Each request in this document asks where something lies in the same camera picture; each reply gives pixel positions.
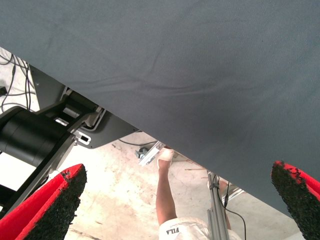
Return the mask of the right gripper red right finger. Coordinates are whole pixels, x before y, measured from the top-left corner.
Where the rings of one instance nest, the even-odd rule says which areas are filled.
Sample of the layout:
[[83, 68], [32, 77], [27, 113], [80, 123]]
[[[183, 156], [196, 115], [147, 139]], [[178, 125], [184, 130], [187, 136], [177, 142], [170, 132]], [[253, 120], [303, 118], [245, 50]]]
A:
[[320, 238], [320, 182], [303, 170], [275, 161], [271, 182], [306, 240]]

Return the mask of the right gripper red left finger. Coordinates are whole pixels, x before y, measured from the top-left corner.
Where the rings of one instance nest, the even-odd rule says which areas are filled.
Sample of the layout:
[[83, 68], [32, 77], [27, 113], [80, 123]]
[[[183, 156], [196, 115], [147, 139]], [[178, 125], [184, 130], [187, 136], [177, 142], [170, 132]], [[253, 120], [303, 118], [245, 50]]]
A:
[[86, 183], [83, 164], [64, 169], [0, 220], [0, 238], [63, 240]]

